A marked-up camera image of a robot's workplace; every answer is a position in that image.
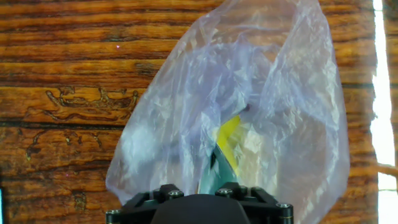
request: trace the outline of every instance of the plastic bag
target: plastic bag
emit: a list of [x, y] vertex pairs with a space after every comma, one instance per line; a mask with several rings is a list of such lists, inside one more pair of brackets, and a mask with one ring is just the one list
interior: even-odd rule
[[349, 152], [316, 0], [227, 0], [197, 20], [136, 106], [107, 188], [123, 204], [162, 184], [194, 194], [220, 127], [236, 116], [239, 183], [293, 204], [296, 223], [319, 222], [346, 189]]

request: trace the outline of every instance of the bolt head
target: bolt head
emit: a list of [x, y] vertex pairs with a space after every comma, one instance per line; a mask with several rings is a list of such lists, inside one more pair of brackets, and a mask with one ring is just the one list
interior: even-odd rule
[[119, 214], [119, 213], [121, 213], [120, 209], [117, 209], [117, 210], [109, 210], [109, 211], [106, 212], [107, 215], [110, 215], [110, 214]]
[[171, 196], [172, 198], [182, 197], [184, 196], [184, 193], [181, 190], [172, 190], [169, 192], [169, 196]]
[[279, 207], [279, 208], [289, 208], [291, 206], [291, 204], [289, 204], [289, 203], [277, 203], [276, 206]]
[[218, 189], [217, 193], [219, 193], [220, 195], [228, 195], [233, 193], [233, 191], [231, 189]]

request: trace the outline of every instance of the yellow object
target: yellow object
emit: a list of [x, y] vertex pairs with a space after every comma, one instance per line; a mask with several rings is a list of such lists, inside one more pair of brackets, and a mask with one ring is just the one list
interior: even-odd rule
[[233, 150], [237, 145], [237, 141], [232, 141], [231, 136], [233, 134], [234, 135], [236, 134], [234, 132], [237, 129], [240, 122], [241, 122], [240, 117], [235, 116], [227, 123], [222, 125], [217, 140], [217, 145], [220, 147], [221, 151], [223, 152], [225, 158], [228, 160], [229, 164], [231, 165], [236, 175], [239, 175], [238, 162], [234, 157]]

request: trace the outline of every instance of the bright light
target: bright light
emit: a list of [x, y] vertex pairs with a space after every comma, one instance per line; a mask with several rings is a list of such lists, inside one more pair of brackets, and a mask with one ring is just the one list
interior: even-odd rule
[[[377, 67], [373, 76], [375, 119], [371, 123], [372, 143], [380, 164], [395, 166], [394, 132], [391, 125], [390, 79], [387, 65], [386, 32], [384, 30], [382, 0], [373, 1]], [[396, 178], [379, 173], [379, 224], [392, 223], [398, 207]]]

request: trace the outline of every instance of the wood grain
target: wood grain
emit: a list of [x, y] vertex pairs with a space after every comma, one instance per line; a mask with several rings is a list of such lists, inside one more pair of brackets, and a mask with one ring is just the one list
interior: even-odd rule
[[[0, 87], [0, 121], [125, 125], [145, 90], [129, 88], [128, 85], [113, 90], [72, 86]], [[373, 118], [373, 89], [345, 88], [343, 91], [348, 116], [367, 114], [368, 117], [361, 117], [364, 120], [359, 122], [368, 124]], [[398, 121], [395, 112], [393, 120]]]
[[[117, 207], [115, 197], [106, 193], [104, 180], [121, 131], [0, 128], [7, 215], [15, 222], [27, 217], [47, 222], [61, 216], [71, 222], [76, 213], [81, 214], [79, 219], [91, 220], [94, 214]], [[374, 213], [376, 201], [368, 200], [378, 191], [377, 172], [372, 168], [377, 165], [376, 155], [361, 150], [372, 148], [370, 133], [349, 129], [349, 143], [352, 168], [346, 194], [336, 204], [338, 212]], [[336, 218], [336, 211], [330, 215]]]
[[[123, 126], [178, 39], [222, 2], [0, 2], [0, 186], [10, 223], [103, 223], [105, 211], [120, 206], [104, 178]], [[322, 223], [377, 223], [377, 172], [391, 169], [377, 163], [369, 128], [377, 66], [373, 3], [320, 4], [343, 84], [351, 159], [347, 191]], [[243, 4], [234, 20], [247, 10]], [[384, 13], [396, 132], [398, 17]], [[289, 16], [271, 11], [267, 21], [279, 22], [278, 14]]]

